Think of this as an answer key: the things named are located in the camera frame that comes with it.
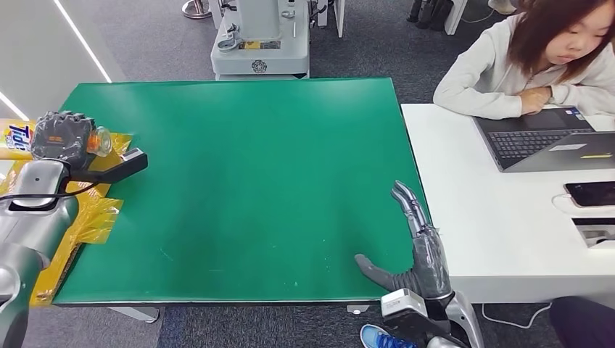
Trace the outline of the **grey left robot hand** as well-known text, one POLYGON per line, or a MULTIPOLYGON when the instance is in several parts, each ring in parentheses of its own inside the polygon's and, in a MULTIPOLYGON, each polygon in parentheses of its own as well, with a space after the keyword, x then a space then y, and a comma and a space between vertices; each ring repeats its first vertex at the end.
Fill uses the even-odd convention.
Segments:
POLYGON ((83 113, 47 112, 34 128, 30 153, 36 160, 56 159, 72 169, 87 169, 95 155, 88 151, 88 140, 96 123, 83 113))

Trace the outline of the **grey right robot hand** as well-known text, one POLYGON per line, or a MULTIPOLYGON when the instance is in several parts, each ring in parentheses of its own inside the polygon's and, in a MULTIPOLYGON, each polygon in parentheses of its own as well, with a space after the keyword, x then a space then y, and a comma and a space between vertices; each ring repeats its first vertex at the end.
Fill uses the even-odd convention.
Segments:
POLYGON ((413 266, 402 273, 391 273, 375 266, 363 254, 355 255, 357 266, 367 279, 389 292, 409 289, 424 299, 448 297, 453 290, 438 230, 427 218, 414 191, 403 182, 395 181, 391 195, 408 222, 413 266))

